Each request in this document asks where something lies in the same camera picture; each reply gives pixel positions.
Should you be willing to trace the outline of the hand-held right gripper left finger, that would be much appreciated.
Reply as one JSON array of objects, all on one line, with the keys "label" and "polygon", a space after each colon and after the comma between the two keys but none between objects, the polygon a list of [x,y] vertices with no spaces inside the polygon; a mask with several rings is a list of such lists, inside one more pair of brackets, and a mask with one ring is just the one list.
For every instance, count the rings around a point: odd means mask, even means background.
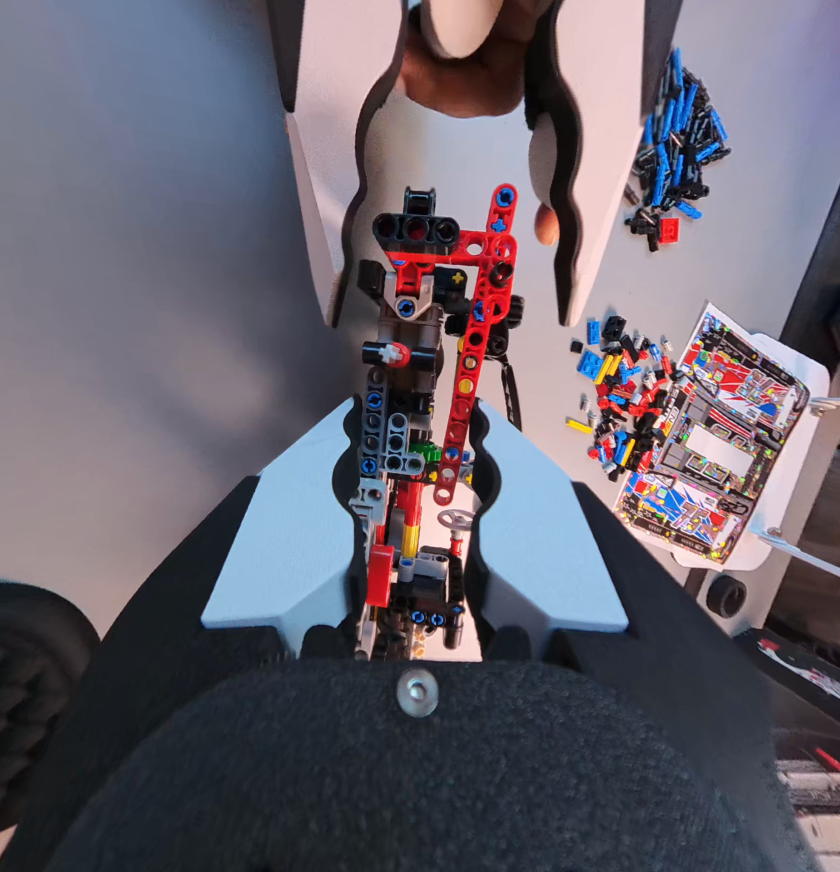
[{"label": "hand-held right gripper left finger", "polygon": [[284,648],[301,649],[311,627],[348,615],[355,518],[345,503],[356,461],[346,496],[335,473],[353,447],[354,411],[354,399],[344,401],[261,471],[201,615],[206,629],[273,627]]}]

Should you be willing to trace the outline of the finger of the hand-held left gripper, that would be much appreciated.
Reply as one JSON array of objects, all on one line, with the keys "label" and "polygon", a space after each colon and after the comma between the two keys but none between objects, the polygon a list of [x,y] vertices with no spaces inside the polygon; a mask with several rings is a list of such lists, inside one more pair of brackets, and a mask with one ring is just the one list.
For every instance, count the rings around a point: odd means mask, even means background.
[{"label": "finger of the hand-held left gripper", "polygon": [[432,114],[395,90],[409,26],[434,59],[452,60],[479,47],[496,15],[496,2],[303,2],[285,132],[313,296],[328,328],[356,292],[360,259],[375,256],[374,213],[406,185],[431,188],[446,162],[433,155]]},{"label": "finger of the hand-held left gripper", "polygon": [[529,162],[557,218],[561,324],[581,318],[609,242],[642,129],[646,2],[552,2],[525,61]]}]

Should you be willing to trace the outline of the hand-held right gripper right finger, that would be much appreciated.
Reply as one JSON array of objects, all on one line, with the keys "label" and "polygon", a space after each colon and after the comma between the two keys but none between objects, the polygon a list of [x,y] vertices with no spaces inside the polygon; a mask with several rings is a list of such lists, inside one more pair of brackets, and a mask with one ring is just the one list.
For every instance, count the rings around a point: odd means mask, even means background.
[{"label": "hand-held right gripper right finger", "polygon": [[476,619],[529,642],[557,630],[622,634],[629,625],[570,476],[484,400],[474,452],[466,586]]}]

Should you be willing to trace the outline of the red and black lego assembly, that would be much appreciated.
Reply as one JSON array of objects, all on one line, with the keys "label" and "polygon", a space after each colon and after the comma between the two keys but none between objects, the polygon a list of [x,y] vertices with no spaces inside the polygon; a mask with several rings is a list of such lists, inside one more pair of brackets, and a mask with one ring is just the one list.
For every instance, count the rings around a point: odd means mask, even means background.
[{"label": "red and black lego assembly", "polygon": [[522,322],[512,292],[518,201],[509,184],[491,196],[481,230],[436,213],[434,189],[406,188],[400,212],[372,231],[388,258],[360,262],[358,285],[379,305],[368,366],[351,507],[365,536],[367,598],[355,658],[423,657],[440,635],[455,650],[467,613],[462,547],[473,513],[452,507],[471,486],[469,419],[482,366],[502,367],[508,420],[521,426],[510,332]]}]

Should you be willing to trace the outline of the pile of mixed lego pieces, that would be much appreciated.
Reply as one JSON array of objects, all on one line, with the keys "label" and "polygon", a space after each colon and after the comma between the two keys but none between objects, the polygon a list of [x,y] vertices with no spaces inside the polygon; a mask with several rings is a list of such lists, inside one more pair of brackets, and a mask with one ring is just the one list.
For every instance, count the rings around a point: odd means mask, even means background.
[{"label": "pile of mixed lego pieces", "polygon": [[661,335],[630,332],[617,314],[590,317],[584,340],[573,340],[576,371],[587,380],[580,414],[567,417],[569,431],[589,440],[587,455],[611,482],[645,472],[664,440],[663,409],[676,387],[674,348]]}]

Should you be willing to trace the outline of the person's left hand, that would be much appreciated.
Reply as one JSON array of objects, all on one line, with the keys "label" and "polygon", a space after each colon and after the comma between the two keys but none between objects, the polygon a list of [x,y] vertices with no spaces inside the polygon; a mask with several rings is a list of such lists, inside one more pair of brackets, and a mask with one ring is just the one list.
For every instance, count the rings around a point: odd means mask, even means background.
[{"label": "person's left hand", "polygon": [[551,1],[418,2],[408,14],[395,88],[454,118],[497,117],[524,104],[533,130],[539,111],[525,96],[526,55]]}]

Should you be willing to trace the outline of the pile of blue black pins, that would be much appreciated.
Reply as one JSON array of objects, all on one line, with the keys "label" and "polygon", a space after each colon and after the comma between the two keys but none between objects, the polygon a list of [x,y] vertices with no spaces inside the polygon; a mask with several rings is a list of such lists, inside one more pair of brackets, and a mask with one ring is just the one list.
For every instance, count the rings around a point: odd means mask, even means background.
[{"label": "pile of blue black pins", "polygon": [[672,49],[624,190],[632,208],[624,225],[651,253],[659,251],[660,217],[699,221],[697,202],[709,196],[704,171],[730,154],[728,133],[706,85],[684,65],[681,50]]}]

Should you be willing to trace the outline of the small black wheel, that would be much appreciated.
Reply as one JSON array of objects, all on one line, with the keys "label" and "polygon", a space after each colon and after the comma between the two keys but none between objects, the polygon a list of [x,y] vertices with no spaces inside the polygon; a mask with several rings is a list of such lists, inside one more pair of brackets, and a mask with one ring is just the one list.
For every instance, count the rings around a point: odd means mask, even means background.
[{"label": "small black wheel", "polygon": [[747,597],[746,584],[739,578],[731,574],[719,574],[709,583],[705,603],[711,613],[731,619],[745,605]]}]

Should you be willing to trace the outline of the colourful sticker sheet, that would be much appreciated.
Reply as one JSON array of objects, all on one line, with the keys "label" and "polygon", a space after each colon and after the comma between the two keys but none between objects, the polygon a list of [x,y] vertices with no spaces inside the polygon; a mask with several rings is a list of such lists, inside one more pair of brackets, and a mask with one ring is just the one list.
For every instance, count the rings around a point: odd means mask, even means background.
[{"label": "colourful sticker sheet", "polygon": [[724,564],[747,529],[808,389],[708,303],[680,356],[664,440],[612,511],[644,543]]}]

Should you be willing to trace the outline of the large black tire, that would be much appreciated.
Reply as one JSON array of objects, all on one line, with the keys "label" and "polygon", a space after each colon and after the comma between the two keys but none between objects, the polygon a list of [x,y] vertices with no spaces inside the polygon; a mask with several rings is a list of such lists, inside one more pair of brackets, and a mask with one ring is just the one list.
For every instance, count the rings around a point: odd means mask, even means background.
[{"label": "large black tire", "polygon": [[19,821],[34,770],[98,645],[70,601],[0,579],[0,833]]}]

